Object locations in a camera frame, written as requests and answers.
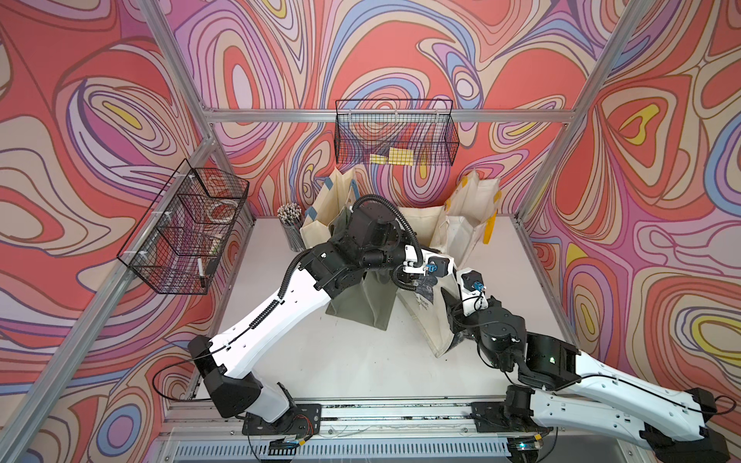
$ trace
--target black cable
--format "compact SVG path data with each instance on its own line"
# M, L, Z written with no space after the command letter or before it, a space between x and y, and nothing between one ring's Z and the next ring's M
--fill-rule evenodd
M738 403L736 402L736 399L734 399L734 398L733 398L733 397L731 397L731 396L727 396L727 395L725 395L725 394L722 394L722 395L720 395L720 396L718 396L718 397L714 397L714 400L715 400L716 402L718 402L718 399L724 399L724 398L725 398L725 399L728 399L728 400L730 400L731 402L733 402L733 403L734 403L734 406L733 406L733 407L731 407L731 408L729 408L729 409L727 409L727 410L724 410L724 411L722 411L722 412L716 412L716 413L714 413L714 415L715 415L715 416L719 416L719 415L728 415L728 414L729 414L730 412L732 412L732 411L736 410L736 407L738 406Z
M667 399L666 397L661 396L660 394L657 394L654 391L648 390L645 387L640 387L638 384L633 384L630 381L626 381L626 380L621 379L621 378L615 378L613 376L603 375L601 373L595 373L595 374L591 374L591 375L582 376L582 377L580 377L578 379L574 379L573 381L569 381L568 383L564 384L561 387L558 387L556 389L553 389L551 392L558 392L558 391L563 390L563 389L565 389L565 388L567 388L569 386L573 386L577 382L581 382L584 379L587 379L587 378L595 378L595 377L608 378L608 379L610 379L612 381L619 381L619 382L625 383L625 384L627 384L629 386L635 387L638 390L642 390L645 393L651 394L652 396L658 397L659 399L666 400L670 404L676 405L677 407L685 408L685 409L687 409L687 410L689 410L691 412L704 413L705 415L712 415L712 416L726 415L726 414L731 413L732 411L736 410L736 406L738 405L736 403L736 401L733 400L731 397L728 397L728 396L718 396L719 398L725 397L727 399L730 399L731 402L734 403L733 406L731 408L727 409L727 410L722 411L722 412L703 412L702 410L695 410L694 408L690 408L690 407L688 407L686 405L680 404L679 402L675 402L675 401L673 401L671 399Z
M481 359L482 362L484 362L484 365L486 365L489 368L493 368L495 370L499 370L499 368L493 366L492 364L490 364L489 362L487 362L486 359L484 359L483 357L481 357L481 347L479 346L479 343L476 343L476 353L479 354L479 358ZM495 352L495 354L496 354L496 357L499 358L499 353L498 352ZM523 384L517 384L516 382L512 381L512 379L510 379L510 377L509 377L509 375L507 374L506 371L504 371L504 370L500 370L500 371L505 374L505 376L507 377L507 381L509 381L510 384L512 384L513 386L530 387L530 386L525 386Z
M554 451L554 448L556 448L556 443L558 442L558 426L556 426L556 436L554 437L554 444L551 445L551 448L548 449L548 452L545 453L545 455L542 458L539 458L536 463L540 463L551 454L551 452Z
M477 298L483 298L483 295L479 294L478 296L467 297L466 299L463 299L458 304L456 304L456 307L462 307L464 302L470 301L471 299L477 299ZM509 326L509 328L511 328L513 332L517 333L517 329L515 329L514 326L512 326L511 324L507 322L486 322L486 323L478 323L478 324L466 324L466 323L459 322L455 317L453 317L453 322L455 322L455 324L457 324L461 328L479 328L483 326L488 326L490 324L504 324L504 325Z
M485 361L483 357L481 357L481 346L479 346L479 343L476 343L476 352L479 354L479 358L482 362L484 362L484 365L486 365L489 368L493 368L495 370L498 370L499 368L493 366L492 364L489 364L489 362Z
M414 264L414 267L421 267L422 264L424 264L423 258L422 258L422 246L419 245L419 240L417 240L416 234L414 234L414 230L412 230L411 225L409 225L409 222L407 221L407 218L404 217L404 214L399 211L399 209L393 205L393 203L383 196L379 195L364 195L360 196L353 205L353 208L360 206L364 202L367 201L375 201L383 206L386 207L389 211L391 211L392 214L396 217L396 220L399 221L399 223L404 228L404 231L407 232L409 235L409 240L412 242L412 246L414 246L414 252L417 257L417 262Z
M399 280L399 277L396 275L399 270L404 267L404 264L399 264L395 269L393 269L393 272L391 272L391 281L396 285L396 287L401 288L403 290L407 291L415 291L417 289L416 286L413 284L404 283Z
M159 389L157 388L157 385L155 384L155 380L157 379L157 376L158 376L158 375L159 375L160 373L162 373L163 371L165 371L165 370L166 370L166 369L168 369L168 368L171 368L171 367L176 367L177 365L181 365L181 364L184 364L184 363L188 363L188 362L193 362L193 361L195 361L195 360L200 360L200 359L203 359L204 357L208 357L209 355L212 355L212 354L214 354L214 353L217 353L217 352L219 352L219 351L220 351L221 349L223 349L223 348L225 348L225 347L226 347L226 346L221 346L221 347L219 347L218 349L214 350L213 352L205 353L205 354L203 354L202 356L198 356L198 357L195 357L195 358L190 358L190 359L185 359L185 360L181 360L180 362L176 362L176 363L173 363L173 364L169 364L168 366L166 366L166 367L163 367L163 368L162 368L162 369L160 369L160 370L159 370L159 371L158 371L157 373L154 373L154 376L152 376L152 388L154 389L154 392L156 392L156 393L157 393L157 395L158 395L158 396L160 396L160 397L162 397L163 399L168 399L168 400L171 400L171 401L173 401L173 402L208 402L208 401L210 401L210 400L211 400L210 398L209 398L209 399L175 399L174 397L166 396L166 395L165 395L165 394L164 394L163 392L161 392L161 391L160 391L160 390L159 390Z
M285 274L283 275L283 281L280 284L280 288L278 289L278 297L280 299L283 299L283 296L285 296L286 291L288 291L288 283L290 283L290 278L293 276L293 271L296 269L296 267L299 265L299 262L301 259L304 258L307 254L309 254L309 249L304 249L300 253L296 254L296 257L293 258L292 261L290 261L290 264L288 265L288 268L285 270Z
M300 253L296 254L296 257L294 257L293 260L288 265L288 268L286 269L285 274L283 275L283 281L282 281L282 283L280 285L280 288L278 289L278 297L280 299L283 299L283 296L285 296L286 292L288 291L288 284L290 283L291 276L293 276L293 271L296 269L296 267L298 266L298 264L301 261L301 259L303 259L304 256L306 256L307 254L309 254L309 250L303 250L303 251L301 251ZM229 345L231 345L233 342L235 342L237 339L239 339L243 334L245 334L249 330L253 330L255 327L257 327L257 325L259 325L260 323L262 323L262 321L265 320L268 317L268 315L270 315L273 312L273 310L275 310L275 308L278 307L279 304L280 304L280 302L277 299L274 299L250 323L250 325L244 331L242 331L240 334L238 334L237 336L235 336L226 345L223 345L223 346L219 347L218 349L214 350L213 352L205 353L202 356L191 357L190 359L185 359L185 360L182 360L180 362L169 364L168 366L163 367L157 373L154 373L154 376L152 376L152 388L154 389L154 392L156 392L157 395L159 395L163 399L171 400L173 402L208 402L208 401L210 401L211 400L210 398L209 399L176 399L174 397L167 396L167 395L165 395L162 391L160 391L157 388L157 386L155 384L155 380L156 380L157 376L159 376L160 373L162 373L163 371L165 371L168 368L175 367L177 365L181 365L181 364L188 363L188 362L194 362L195 360L199 360L199 359L203 359L203 358L208 357L208 356L212 356L213 354L219 352L220 350L225 349L226 347L228 347Z
M244 429L247 430L247 432L246 432L246 434L247 434L247 443L250 445L250 452L252 452L252 454L255 456L255 460L257 460L258 463L262 463L262 460L260 459L260 457L257 456L257 452L252 447L252 441L250 440L250 426L248 424L245 424Z

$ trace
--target white table surface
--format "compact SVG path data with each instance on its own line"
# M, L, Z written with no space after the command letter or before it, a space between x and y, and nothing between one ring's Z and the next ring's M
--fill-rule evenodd
M270 296L295 255L278 219L258 219L219 330ZM491 243L478 243L465 267L483 275L489 296L525 317L528 331L563 339L509 217L496 220ZM386 331L326 315L324 308L311 313L255 371L283 383L295 399L493 396L509 385L503 373L482 363L473 341L436 359L398 299ZM204 396L200 387L198 397Z

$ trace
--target wire mesh basket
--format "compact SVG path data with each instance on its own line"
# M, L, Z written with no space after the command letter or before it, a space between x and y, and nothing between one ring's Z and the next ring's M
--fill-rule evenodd
M450 99L337 100L337 164L453 165L452 108Z
M157 293L206 294L248 190L231 173L190 168L133 258L122 248L119 259Z

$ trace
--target black mounting plate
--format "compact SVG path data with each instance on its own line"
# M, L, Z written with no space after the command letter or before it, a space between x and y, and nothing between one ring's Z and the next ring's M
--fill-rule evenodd
M274 423L267 423L257 415L245 413L247 419L242 425L242 434L245 436L298 436L299 438L311 434L305 416L313 426L313 434L319 434L322 421L321 404L296 404L288 409L280 419Z
M471 402L476 431L479 433L511 433L513 431L544 433L548 431L546 427L539 427L521 419L508 419L504 409L504 402Z

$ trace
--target aluminum frame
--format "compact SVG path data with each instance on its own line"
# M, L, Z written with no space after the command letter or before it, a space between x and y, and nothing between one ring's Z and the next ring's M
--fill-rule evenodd
M540 262L538 262L538 256L535 254L535 247L533 247L533 243L530 240L530 236L525 230L525 227L522 225L522 221L517 217L514 217L512 225L517 232L519 242L525 249L525 254L528 256L530 265L535 271L535 276L538 278L540 287L543 288L543 294L545 294L545 298L548 300L548 306L551 308L551 312L553 312L554 317L556 317L556 323L558 323L558 328L561 330L561 333L565 338L564 341L581 349L582 347L579 345L579 339L576 337L571 324L566 319L566 314L563 313L561 301L554 294L554 290L551 286L551 279L548 278L545 268L543 268Z
M213 139L205 138L193 152L193 165L203 165L212 147ZM159 217L158 213L165 210L184 179L185 175L176 176L173 184L163 192L162 199L154 207L144 227L132 240L133 249L138 249L149 236ZM0 435L0 462L11 463L22 459L134 278L134 272L116 260L114 270L7 420Z
M218 150L216 150L216 165L225 172L234 173L234 168L229 162L224 147L213 131L213 125L206 120L203 101L196 91L196 85L193 83L183 55L180 53L180 47L178 47L173 31L170 29L170 25L167 23L157 0L139 0L139 6L154 41L162 51L162 56L165 58L170 74L185 97L193 120L201 130L201 134L207 139L214 140L218 147Z
M587 78L573 110L453 111L453 120L457 122L536 121L565 123L565 126L556 136L554 148L548 153L546 160L531 182L525 198L521 201L518 211L515 212L515 216L517 217L515 225L523 247L528 253L528 258L536 269L536 274L541 281L546 295L549 296L549 303L551 304L551 309L556 314L556 320L561 319L559 327L561 327L562 332L567 337L573 335L573 332L568 324L565 326L561 325L565 318L560 310L560 303L550 288L550 283L548 283L547 276L544 274L545 271L536 262L536 259L534 259L534 249L530 243L529 236L527 236L527 233L522 228L521 218L531 210L535 201L538 199L537 193L550 180L552 172L565 155L568 145L576 135L576 131L586 117L589 107L596 99L599 89L608 78L625 44L628 42L643 14L645 14L653 3L654 0L631 0L628 3L625 12L620 17L615 30L608 40L605 50L597 60L594 70ZM204 136L199 148L191 157L193 165L203 165L205 159L210 154L208 149L212 144L215 144L217 165L227 172L233 172L232 165L225 154L223 146L213 131L213 123L229 121L330 122L334 120L334 111L332 110L220 110L204 108L202 100L193 84L193 80L187 71L185 60L180 53L173 32L167 24L165 15L159 8L157 1L139 0L139 4L142 15L147 21L156 43L162 50L162 54L176 80L176 84L185 96L193 119ZM158 204L158 208L167 203L164 200L165 196L163 196L163 200ZM151 219L148 222L151 222L147 224L148 227L153 226ZM249 234L243 245L245 248L248 239ZM234 272L234 275L230 279L230 285L227 289L228 294L225 294L226 299L228 299L235 277L236 272ZM32 385L21 404L6 423L0 435L0 463L15 462L23 456L23 453L43 425L44 420L59 399L59 395L76 372L82 359L99 335L100 330L113 312L113 309L115 309L132 279L132 272L125 269L123 264L119 264L85 309L80 319L73 326L70 334L65 338L49 364L42 371L39 379ZM170 412L177 414L181 411L179 408L173 406ZM170 414L168 413L168 417L165 420L166 423L170 419Z
M372 110L347 111L353 114L374 113ZM415 110L435 113L435 110ZM335 122L335 110L223 110L206 109L211 124L224 122ZM574 120L574 110L452 110L454 122L562 122Z
M582 92L574 105L575 114L570 124L559 131L553 148L548 152L545 160L530 182L525 197L519 203L516 217L526 217L538 201L539 191L551 180L551 175L561 159L566 155L572 140L578 135L579 127L589 112L589 108L597 100L597 95L610 76L610 72L620 58L628 40L656 0L631 0L618 19L612 35L607 41L605 49L597 59Z

